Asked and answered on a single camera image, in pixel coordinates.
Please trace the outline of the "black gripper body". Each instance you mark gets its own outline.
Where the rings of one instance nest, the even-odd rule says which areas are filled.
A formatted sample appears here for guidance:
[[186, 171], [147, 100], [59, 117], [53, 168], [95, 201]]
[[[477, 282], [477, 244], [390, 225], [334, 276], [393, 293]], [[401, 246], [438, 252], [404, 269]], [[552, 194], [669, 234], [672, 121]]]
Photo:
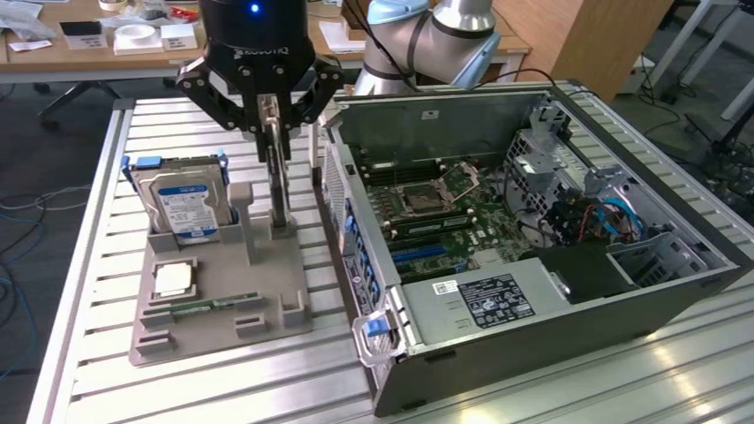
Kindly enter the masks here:
[[316, 61], [305, 1], [202, 1], [206, 51], [197, 76], [214, 73], [247, 95], [289, 96]]

